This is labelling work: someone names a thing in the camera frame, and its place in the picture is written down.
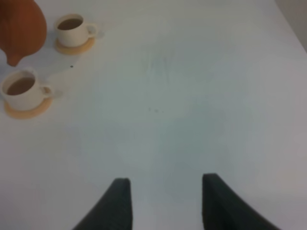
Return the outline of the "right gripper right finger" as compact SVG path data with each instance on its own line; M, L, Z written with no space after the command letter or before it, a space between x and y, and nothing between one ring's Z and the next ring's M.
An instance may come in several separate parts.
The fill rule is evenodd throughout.
M202 176L202 222L206 230L277 230L216 173Z

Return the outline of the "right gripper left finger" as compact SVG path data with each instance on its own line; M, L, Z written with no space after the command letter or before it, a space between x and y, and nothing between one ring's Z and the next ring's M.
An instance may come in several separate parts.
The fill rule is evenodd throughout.
M75 230L132 230L131 184L115 179Z

